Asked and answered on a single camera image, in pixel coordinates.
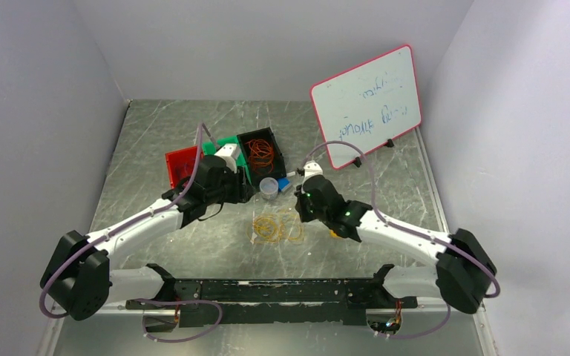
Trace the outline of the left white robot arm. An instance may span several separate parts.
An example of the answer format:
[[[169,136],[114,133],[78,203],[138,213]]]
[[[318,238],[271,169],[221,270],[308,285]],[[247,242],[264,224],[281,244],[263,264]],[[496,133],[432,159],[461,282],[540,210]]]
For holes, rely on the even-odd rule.
[[[164,268],[149,263],[118,269],[116,261],[152,240],[206,220],[211,205],[246,203],[254,193],[243,168],[230,168],[223,157],[206,155],[196,161],[190,176],[141,212],[86,235],[69,231],[59,239],[40,280],[41,312],[53,319],[85,320],[105,304],[120,301],[170,306],[176,280]],[[47,297],[64,309],[62,315],[48,310]]]

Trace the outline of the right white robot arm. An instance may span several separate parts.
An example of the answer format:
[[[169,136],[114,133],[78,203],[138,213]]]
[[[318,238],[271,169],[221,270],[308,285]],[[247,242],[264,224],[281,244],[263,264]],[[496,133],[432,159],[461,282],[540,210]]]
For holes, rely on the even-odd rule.
[[[486,298],[496,297],[497,268],[468,230],[449,234],[393,219],[371,204],[346,200],[323,175],[295,189],[295,209],[303,223],[319,221],[338,237],[388,247],[413,258],[418,267],[392,267],[371,287],[377,306],[404,297],[430,297],[474,314]]]

